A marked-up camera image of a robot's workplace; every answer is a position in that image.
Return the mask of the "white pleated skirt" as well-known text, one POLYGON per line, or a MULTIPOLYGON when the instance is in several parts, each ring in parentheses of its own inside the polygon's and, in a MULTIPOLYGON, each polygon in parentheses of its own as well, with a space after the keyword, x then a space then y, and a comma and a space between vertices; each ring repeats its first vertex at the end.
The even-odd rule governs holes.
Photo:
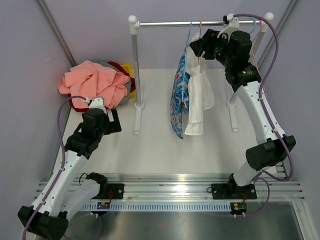
POLYGON ((192 49, 187 49, 186 72, 190 75, 188 82, 188 123, 184 134, 200 136, 204 134, 204 111, 212 108, 215 97, 207 75, 207 64, 203 57, 200 58, 200 72, 197 71, 197 56, 192 49))

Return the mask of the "salmon pink skirt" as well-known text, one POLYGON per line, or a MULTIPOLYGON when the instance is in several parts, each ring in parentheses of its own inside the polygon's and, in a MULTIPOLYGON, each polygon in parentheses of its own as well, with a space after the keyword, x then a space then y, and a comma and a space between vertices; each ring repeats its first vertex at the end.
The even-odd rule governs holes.
POLYGON ((122 72, 89 60, 70 68, 58 83, 62 95, 85 98, 103 97, 104 106, 117 107, 129 93, 125 84, 130 77, 122 72))

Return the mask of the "blue hanger salmon skirt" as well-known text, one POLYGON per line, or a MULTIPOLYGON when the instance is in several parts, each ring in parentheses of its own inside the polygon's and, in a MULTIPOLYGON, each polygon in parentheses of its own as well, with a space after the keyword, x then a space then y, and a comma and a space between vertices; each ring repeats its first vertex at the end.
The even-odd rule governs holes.
POLYGON ((253 17, 249 18, 248 20, 252 20, 252 22, 253 22, 253 28, 252 28, 252 30, 249 32, 249 34, 251 35, 251 34, 252 34, 252 33, 254 33, 254 32, 255 32, 255 30, 256 30, 256 27, 257 27, 257 21, 256 21, 256 19, 255 19, 255 18, 253 18, 253 17))

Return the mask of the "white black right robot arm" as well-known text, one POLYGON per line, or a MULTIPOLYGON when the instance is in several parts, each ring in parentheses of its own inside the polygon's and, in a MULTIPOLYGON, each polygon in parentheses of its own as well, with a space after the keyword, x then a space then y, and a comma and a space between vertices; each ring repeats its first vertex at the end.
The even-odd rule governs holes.
POLYGON ((270 167, 285 160, 296 145, 276 122, 262 87, 257 68, 249 61, 250 34, 236 30, 231 34, 208 29, 189 45, 197 57, 217 60, 225 68, 226 81, 240 98, 252 123, 257 145, 246 150, 246 162, 228 177, 227 183, 210 187, 215 200, 257 199, 253 182, 270 167))

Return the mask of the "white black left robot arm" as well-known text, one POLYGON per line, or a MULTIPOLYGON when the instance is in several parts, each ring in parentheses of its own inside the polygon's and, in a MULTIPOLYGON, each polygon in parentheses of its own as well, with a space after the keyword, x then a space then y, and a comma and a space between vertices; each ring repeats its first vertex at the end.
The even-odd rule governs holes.
POLYGON ((76 175, 87 163, 102 138, 121 132, 117 109, 111 109, 113 121, 100 108, 90 108, 82 114, 83 121, 62 145, 60 167, 50 177, 47 185, 31 206, 22 206, 18 218, 24 226, 22 238, 27 233, 47 240, 60 240, 69 222, 82 206, 93 198, 116 197, 117 191, 108 184, 108 178, 100 173, 87 174, 83 183, 68 194, 76 175))

